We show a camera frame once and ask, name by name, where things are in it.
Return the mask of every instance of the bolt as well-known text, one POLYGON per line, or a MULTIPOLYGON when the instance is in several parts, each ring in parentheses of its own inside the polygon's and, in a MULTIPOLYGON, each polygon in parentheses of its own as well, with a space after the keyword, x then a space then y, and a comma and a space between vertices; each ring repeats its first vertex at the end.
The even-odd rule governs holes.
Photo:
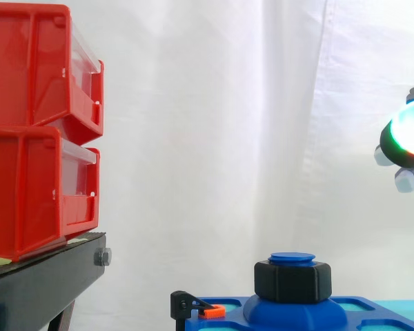
POLYGON ((112 250, 110 248, 98 248, 94 255, 95 265, 107 267, 112 261, 112 250))

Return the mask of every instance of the black table leg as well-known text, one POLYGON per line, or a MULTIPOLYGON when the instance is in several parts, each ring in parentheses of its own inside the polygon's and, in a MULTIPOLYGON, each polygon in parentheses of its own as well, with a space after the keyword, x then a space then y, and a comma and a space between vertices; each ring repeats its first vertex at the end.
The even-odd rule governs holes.
POLYGON ((50 323, 48 331, 68 331, 70 320, 72 318, 72 311, 74 310, 75 301, 60 312, 50 323))

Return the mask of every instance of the orange clip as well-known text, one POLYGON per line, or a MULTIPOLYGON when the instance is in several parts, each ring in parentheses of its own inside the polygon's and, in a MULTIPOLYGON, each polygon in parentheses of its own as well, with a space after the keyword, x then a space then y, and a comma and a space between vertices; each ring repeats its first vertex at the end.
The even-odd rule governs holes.
POLYGON ((212 305, 213 309, 205 309, 204 312, 199 312, 200 319, 218 319, 226 316, 226 308, 223 305, 212 305))

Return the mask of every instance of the black clamp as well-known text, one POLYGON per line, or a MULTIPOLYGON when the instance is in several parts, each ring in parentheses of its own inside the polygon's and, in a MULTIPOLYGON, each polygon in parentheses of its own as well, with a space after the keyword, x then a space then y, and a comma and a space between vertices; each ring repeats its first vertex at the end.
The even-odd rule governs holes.
POLYGON ((176 331, 186 329, 186 319, 191 318, 194 309, 202 313, 215 307, 184 291, 176 291, 170 295, 170 317, 177 322, 176 331))

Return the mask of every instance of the black metal shelf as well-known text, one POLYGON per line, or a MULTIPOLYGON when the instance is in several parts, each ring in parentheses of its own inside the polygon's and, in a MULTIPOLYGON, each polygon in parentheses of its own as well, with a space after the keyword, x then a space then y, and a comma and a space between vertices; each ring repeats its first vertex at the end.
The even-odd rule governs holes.
POLYGON ((0 331, 67 330, 74 300, 103 273, 106 234, 89 232, 64 248, 0 266, 0 331))

